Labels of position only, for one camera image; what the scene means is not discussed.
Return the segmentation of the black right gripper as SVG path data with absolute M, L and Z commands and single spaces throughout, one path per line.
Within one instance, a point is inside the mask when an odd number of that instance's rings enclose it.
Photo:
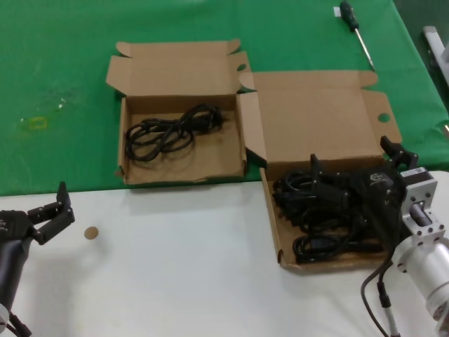
M 361 213 L 386 251 L 394 251 L 400 235 L 400 196 L 398 168 L 416 169 L 418 155 L 387 136 L 380 138 L 380 147 L 388 157 L 385 163 L 349 172 L 349 185 L 359 199 Z M 337 205 L 349 204 L 349 193 L 336 185 L 336 175 L 326 178 L 320 161 L 310 155 L 311 192 L 322 200 Z

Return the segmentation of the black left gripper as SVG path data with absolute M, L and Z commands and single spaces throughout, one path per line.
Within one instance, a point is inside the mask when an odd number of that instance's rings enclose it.
M 56 201 L 28 211 L 1 211 L 1 243 L 34 239 L 49 242 L 75 221 L 65 182 L 61 182 Z

